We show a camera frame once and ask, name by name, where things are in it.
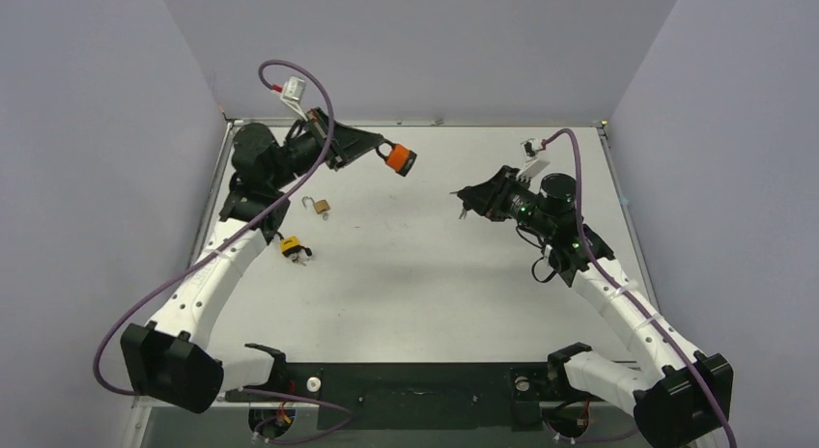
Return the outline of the orange black padlock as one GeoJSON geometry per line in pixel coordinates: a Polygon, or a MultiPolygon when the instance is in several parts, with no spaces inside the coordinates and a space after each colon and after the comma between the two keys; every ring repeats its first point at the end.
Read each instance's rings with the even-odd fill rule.
{"type": "Polygon", "coordinates": [[[401,177],[406,177],[417,159],[417,153],[400,143],[388,140],[380,143],[375,152],[384,164],[401,177]]]}

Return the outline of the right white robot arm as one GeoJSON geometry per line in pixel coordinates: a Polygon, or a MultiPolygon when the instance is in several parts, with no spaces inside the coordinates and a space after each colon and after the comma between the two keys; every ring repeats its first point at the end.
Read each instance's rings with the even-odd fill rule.
{"type": "Polygon", "coordinates": [[[683,447],[727,430],[732,367],[685,339],[639,291],[613,250],[583,222],[578,180],[548,174],[533,192],[521,170],[503,166],[454,194],[465,212],[511,220],[535,236],[556,277],[588,302],[637,364],[631,369],[573,344],[548,357],[545,384],[552,394],[588,394],[617,407],[653,447],[683,447]]]}

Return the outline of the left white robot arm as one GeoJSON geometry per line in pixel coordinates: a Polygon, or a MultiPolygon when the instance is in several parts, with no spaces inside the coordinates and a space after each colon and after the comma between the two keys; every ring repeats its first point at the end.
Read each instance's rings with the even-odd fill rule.
{"type": "Polygon", "coordinates": [[[133,392],[193,413],[243,387],[266,400],[281,397],[288,386],[285,354],[259,344],[211,351],[215,323],[247,269],[278,237],[290,206],[286,187],[321,164],[338,171],[369,152],[385,157],[395,146],[376,132],[332,125],[320,108],[297,120],[284,142],[264,124],[241,126],[233,137],[229,193],[212,235],[165,304],[145,324],[129,324],[120,338],[133,392]]]}

